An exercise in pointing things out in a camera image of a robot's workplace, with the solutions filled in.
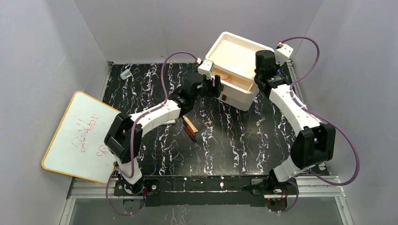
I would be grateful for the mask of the white drawer organizer box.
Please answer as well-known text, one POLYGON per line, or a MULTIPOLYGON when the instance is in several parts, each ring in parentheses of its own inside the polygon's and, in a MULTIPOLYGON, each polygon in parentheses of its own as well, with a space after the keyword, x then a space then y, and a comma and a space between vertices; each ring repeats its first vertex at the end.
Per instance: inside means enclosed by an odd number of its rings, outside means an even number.
POLYGON ((272 48, 251 41, 247 38, 223 32, 215 41, 205 56, 206 60, 214 63, 214 69, 240 76, 253 82, 253 92, 245 91, 232 84, 221 80, 223 90, 218 99, 241 111, 248 111, 259 93, 258 86, 254 82, 255 77, 255 53, 260 50, 272 48))

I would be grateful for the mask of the beige makeup tube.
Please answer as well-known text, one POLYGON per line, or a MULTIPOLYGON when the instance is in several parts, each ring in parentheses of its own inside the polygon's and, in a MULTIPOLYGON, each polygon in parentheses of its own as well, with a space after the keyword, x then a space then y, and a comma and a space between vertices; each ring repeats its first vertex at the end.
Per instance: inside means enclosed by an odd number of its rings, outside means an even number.
POLYGON ((192 130, 192 132, 197 133, 197 128, 193 125, 193 123, 188 119, 187 116, 183 116, 183 120, 187 123, 187 126, 192 130))

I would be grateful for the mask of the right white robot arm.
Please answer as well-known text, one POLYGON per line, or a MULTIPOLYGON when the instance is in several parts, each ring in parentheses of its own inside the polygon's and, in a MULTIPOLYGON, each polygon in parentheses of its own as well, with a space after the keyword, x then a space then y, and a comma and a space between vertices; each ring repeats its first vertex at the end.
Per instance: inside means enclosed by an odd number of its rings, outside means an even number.
POLYGON ((255 53, 254 81, 259 90, 280 109, 296 137, 288 158, 270 170, 268 187, 284 185, 296 175, 331 160, 336 129, 306 112, 290 89, 288 80, 277 75, 273 51, 260 50, 255 53))

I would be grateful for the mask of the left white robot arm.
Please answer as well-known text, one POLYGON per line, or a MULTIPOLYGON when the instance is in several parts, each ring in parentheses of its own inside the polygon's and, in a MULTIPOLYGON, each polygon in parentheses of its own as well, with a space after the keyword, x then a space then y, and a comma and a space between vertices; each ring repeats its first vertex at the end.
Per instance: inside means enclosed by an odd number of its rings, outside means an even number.
POLYGON ((135 185, 142 177, 136 156, 142 137, 170 120, 176 120, 190 112, 200 97, 219 97, 223 85, 221 77, 210 78, 198 72, 190 74, 166 100, 150 109, 135 114, 116 115, 104 143, 118 165, 122 180, 135 185))

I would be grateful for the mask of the white pull-out drawer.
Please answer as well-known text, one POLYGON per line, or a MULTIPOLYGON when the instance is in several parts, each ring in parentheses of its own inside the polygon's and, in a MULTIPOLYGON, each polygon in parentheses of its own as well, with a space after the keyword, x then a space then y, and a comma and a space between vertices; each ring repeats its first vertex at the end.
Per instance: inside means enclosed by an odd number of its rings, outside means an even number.
POLYGON ((227 73, 225 71, 219 70, 219 69, 214 69, 214 71, 212 72, 212 75, 230 75, 232 78, 232 82, 229 84, 232 84, 238 88, 241 88, 245 91, 250 91, 253 92, 253 82, 252 81, 248 81, 244 78, 241 78, 240 76, 236 76, 230 73, 227 73))

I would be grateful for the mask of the white square makeup packet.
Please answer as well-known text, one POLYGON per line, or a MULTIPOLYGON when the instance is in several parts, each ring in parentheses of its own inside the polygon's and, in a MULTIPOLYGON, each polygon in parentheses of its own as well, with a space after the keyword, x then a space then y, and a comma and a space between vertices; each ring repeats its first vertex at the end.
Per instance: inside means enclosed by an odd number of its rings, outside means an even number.
POLYGON ((163 124, 164 125, 172 125, 172 124, 175 124, 175 122, 176 122, 176 120, 169 120, 167 122, 164 122, 163 124))

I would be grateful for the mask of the large round pink compact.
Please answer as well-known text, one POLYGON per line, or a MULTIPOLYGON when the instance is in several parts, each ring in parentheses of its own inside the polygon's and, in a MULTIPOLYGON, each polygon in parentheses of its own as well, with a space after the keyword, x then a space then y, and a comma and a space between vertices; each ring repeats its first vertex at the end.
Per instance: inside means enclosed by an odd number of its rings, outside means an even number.
POLYGON ((232 82, 232 78, 231 78, 231 76, 230 75, 219 75, 220 76, 220 79, 222 80, 222 81, 225 81, 225 82, 227 82, 227 83, 231 83, 232 82))

